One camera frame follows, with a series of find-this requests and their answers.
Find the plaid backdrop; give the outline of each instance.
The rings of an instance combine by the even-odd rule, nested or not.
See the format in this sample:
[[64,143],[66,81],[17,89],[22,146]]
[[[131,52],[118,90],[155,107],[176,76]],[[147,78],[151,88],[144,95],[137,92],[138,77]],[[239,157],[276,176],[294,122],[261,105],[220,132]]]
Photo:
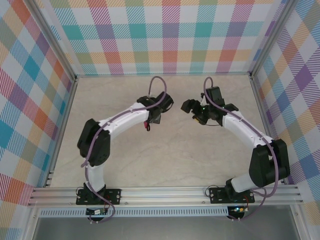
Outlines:
[[72,82],[23,0],[0,1],[0,239],[22,216],[53,153]]
[[100,75],[247,72],[285,1],[37,3],[75,72]]
[[272,134],[288,145],[309,229],[320,235],[320,0],[300,0],[256,76]]

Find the table surface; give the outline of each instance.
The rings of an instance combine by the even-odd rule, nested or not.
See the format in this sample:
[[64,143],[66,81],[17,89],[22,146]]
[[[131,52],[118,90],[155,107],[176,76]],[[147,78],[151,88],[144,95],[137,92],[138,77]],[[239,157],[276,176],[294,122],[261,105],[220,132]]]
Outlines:
[[[104,168],[109,187],[224,185],[226,180],[248,172],[252,150],[220,126],[203,126],[192,114],[180,110],[187,99],[200,100],[206,76],[164,76],[174,100],[160,124],[147,132],[137,124],[111,143]],[[80,187],[85,181],[84,159],[77,142],[87,120],[109,118],[148,93],[150,76],[81,78],[75,93],[51,187]],[[247,75],[213,76],[225,103],[233,103],[244,117],[264,132],[257,103]],[[155,80],[151,92],[163,90]]]

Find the gray floor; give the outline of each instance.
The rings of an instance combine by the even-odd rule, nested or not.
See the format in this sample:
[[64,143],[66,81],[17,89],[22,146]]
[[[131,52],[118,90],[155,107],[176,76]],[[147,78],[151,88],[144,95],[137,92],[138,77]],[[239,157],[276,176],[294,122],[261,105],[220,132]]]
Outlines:
[[[160,125],[147,132],[143,123],[120,134],[111,143],[104,169],[109,187],[224,185],[248,171],[251,149],[220,126],[203,126],[180,107],[187,99],[200,100],[206,76],[164,76],[175,101],[161,116]],[[77,142],[85,122],[111,117],[148,92],[150,76],[82,78],[76,90],[51,187],[79,187],[85,181]],[[246,75],[213,76],[226,103],[264,130],[256,100]],[[152,93],[163,90],[156,80]]]
[[252,218],[115,217],[102,224],[86,218],[41,218],[34,240],[297,240],[289,206],[264,206]]

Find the enclosure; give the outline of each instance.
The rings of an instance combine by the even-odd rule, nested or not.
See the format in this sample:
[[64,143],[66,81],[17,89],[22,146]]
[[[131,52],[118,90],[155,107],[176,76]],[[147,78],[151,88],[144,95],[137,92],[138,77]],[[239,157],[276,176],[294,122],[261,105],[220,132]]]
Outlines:
[[[0,16],[0,239],[319,238],[318,0],[2,0]],[[112,139],[103,179],[120,205],[90,225],[76,205],[81,132],[148,95],[153,76],[174,104],[150,131]],[[207,76],[287,145],[290,176],[248,220],[204,195],[246,174],[252,155],[180,109]],[[155,80],[152,95],[163,90]]]

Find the beige floor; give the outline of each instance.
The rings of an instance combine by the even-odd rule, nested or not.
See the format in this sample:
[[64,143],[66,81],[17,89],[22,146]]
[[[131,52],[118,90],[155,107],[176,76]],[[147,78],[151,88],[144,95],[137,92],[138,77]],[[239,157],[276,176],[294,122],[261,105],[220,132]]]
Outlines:
[[[200,99],[205,76],[165,76],[172,109],[161,116],[160,125],[143,123],[119,135],[111,143],[104,169],[109,187],[224,185],[226,180],[248,171],[251,150],[220,126],[202,126],[180,107],[187,99]],[[85,122],[106,119],[131,106],[147,94],[149,76],[82,78],[54,170],[51,187],[78,187],[85,181],[83,159],[77,141]],[[246,75],[214,76],[226,103],[264,130],[252,88]],[[152,93],[163,90],[159,80]]]

